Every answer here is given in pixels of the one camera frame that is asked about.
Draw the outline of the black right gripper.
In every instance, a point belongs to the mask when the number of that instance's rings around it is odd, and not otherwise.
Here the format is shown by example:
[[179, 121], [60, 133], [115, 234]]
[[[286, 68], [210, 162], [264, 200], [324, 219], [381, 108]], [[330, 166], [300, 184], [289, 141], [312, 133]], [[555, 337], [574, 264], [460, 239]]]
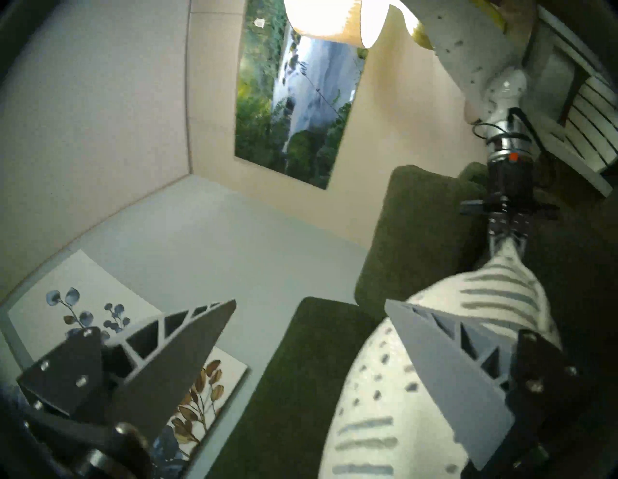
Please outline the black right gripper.
[[523, 257], [528, 244], [532, 216], [532, 163], [489, 163], [488, 213], [490, 257], [500, 250], [506, 236], [515, 239]]

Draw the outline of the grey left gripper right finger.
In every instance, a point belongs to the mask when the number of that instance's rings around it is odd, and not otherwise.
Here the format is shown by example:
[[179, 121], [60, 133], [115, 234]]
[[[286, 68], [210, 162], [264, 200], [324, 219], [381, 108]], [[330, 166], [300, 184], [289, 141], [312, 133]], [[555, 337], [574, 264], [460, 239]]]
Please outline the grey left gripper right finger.
[[421, 382], [455, 440], [465, 471], [535, 471], [580, 415], [580, 374], [540, 333], [490, 330], [489, 320], [386, 300]]

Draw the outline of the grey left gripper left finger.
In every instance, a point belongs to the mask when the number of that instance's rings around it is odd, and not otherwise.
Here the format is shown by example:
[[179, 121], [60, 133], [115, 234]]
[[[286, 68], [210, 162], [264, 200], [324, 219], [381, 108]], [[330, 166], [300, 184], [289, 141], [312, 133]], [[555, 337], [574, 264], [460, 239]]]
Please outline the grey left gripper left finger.
[[86, 328], [18, 377], [19, 407], [40, 438], [103, 444], [133, 436], [147, 447], [196, 380], [237, 303], [229, 300], [129, 326], [104, 341]]

